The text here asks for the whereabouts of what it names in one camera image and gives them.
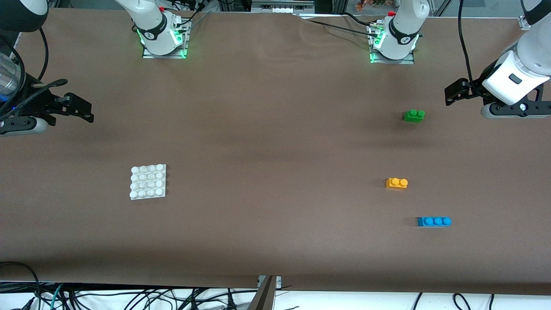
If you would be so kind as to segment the white studded base plate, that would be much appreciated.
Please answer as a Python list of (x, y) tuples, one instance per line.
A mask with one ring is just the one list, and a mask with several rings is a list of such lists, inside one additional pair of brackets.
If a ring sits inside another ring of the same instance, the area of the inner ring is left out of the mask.
[(134, 166), (130, 170), (131, 200), (165, 197), (167, 194), (167, 165)]

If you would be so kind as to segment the blue three-stud block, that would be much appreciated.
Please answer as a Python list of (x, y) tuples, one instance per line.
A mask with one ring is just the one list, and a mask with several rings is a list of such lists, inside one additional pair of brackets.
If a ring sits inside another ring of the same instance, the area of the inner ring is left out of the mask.
[(449, 227), (452, 220), (449, 217), (418, 217), (418, 227)]

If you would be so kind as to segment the grey metal rack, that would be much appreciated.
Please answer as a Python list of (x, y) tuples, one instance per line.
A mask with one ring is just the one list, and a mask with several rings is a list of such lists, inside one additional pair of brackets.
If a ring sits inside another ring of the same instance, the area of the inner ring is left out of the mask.
[(314, 0), (251, 0), (251, 12), (315, 13)]

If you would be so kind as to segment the dark metal post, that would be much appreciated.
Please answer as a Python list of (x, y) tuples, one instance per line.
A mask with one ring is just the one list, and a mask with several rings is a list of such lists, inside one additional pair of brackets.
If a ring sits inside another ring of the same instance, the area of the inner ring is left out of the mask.
[(264, 280), (262, 286), (258, 288), (254, 298), (250, 302), (247, 310), (273, 310), (273, 303), (276, 295), (277, 281), (270, 275)]

